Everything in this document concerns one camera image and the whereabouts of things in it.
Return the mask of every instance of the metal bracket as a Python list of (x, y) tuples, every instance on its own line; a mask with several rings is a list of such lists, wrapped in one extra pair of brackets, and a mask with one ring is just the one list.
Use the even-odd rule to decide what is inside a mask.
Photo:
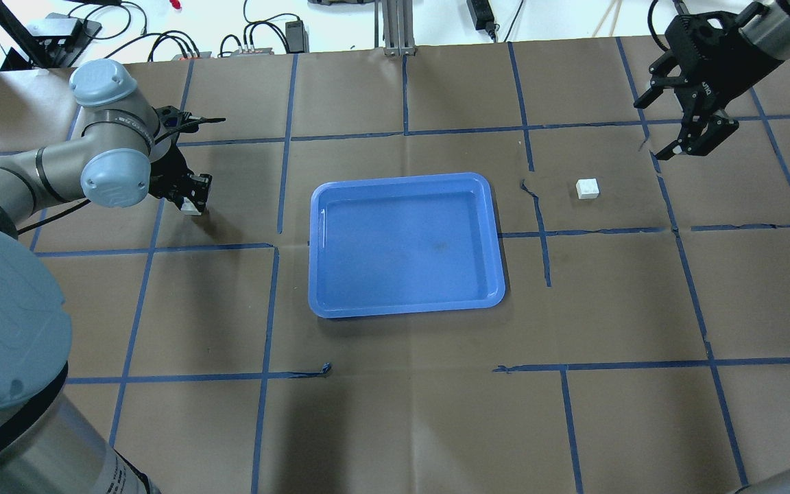
[(415, 54), (414, 0), (381, 0), (386, 56)]

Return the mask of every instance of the table surface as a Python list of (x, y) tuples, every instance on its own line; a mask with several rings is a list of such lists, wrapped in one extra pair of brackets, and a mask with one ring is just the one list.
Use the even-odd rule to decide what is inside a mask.
[[(73, 317), (66, 394), (167, 494), (724, 492), (790, 467), (790, 61), (714, 154), (659, 163), (674, 98), (632, 107), (657, 55), (128, 66), (152, 104), (228, 121), (180, 143), (207, 215), (91, 205), (20, 238)], [(0, 74), (0, 156), (80, 134), (68, 76)], [(492, 185), (505, 300), (314, 316), (311, 192), (443, 172)]]

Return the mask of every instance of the light blue joint cap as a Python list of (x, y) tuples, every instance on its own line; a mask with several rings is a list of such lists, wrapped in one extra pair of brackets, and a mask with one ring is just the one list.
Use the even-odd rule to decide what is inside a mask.
[(81, 106), (101, 106), (134, 93), (139, 85), (115, 60), (101, 59), (84, 63), (69, 78), (69, 88)]
[(129, 207), (148, 194), (151, 162), (137, 150), (121, 148), (94, 156), (81, 173), (87, 199), (105, 207)]
[(0, 409), (50, 384), (72, 345), (72, 322), (50, 271), (31, 251), (0, 232)]

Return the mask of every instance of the small white block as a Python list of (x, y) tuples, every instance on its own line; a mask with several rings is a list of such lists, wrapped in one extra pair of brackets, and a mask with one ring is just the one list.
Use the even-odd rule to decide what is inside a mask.
[(577, 199), (596, 199), (599, 197), (599, 184), (596, 183), (596, 178), (581, 178), (575, 184), (577, 189)]

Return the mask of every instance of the blue plastic tray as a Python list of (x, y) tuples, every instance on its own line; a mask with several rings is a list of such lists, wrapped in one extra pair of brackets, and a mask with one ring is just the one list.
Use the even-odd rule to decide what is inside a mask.
[(481, 309), (503, 296), (492, 194), (477, 173), (314, 191), (309, 301), (318, 316)]

